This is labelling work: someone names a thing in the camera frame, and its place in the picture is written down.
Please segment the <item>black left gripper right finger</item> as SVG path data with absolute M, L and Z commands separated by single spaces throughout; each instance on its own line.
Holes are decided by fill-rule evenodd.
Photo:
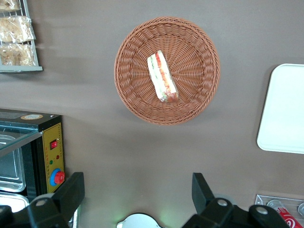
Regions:
M 252 205 L 245 211 L 226 198 L 216 198 L 201 173 L 192 175 L 192 201 L 196 209 L 184 228 L 287 228 L 272 208 Z

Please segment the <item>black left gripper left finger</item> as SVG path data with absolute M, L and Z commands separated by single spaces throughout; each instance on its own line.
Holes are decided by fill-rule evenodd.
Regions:
M 85 197 L 84 173 L 73 173 L 51 196 L 40 195 L 24 209 L 13 212 L 0 207 L 2 228 L 67 228 Z

